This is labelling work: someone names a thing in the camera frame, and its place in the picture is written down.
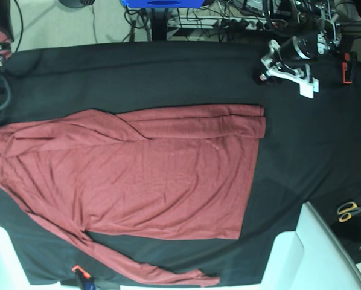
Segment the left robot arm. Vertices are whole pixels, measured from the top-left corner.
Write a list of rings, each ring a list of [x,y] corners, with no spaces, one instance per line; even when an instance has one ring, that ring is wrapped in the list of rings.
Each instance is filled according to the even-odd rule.
[[[292,19],[297,22],[295,32],[279,30],[272,22],[272,2],[262,2],[268,27],[286,41],[269,41],[269,50],[260,59],[258,78],[261,82],[271,78],[294,82],[299,85],[301,96],[312,99],[319,92],[319,80],[312,76],[310,64],[339,46],[339,15],[330,1],[291,1],[290,6]]]

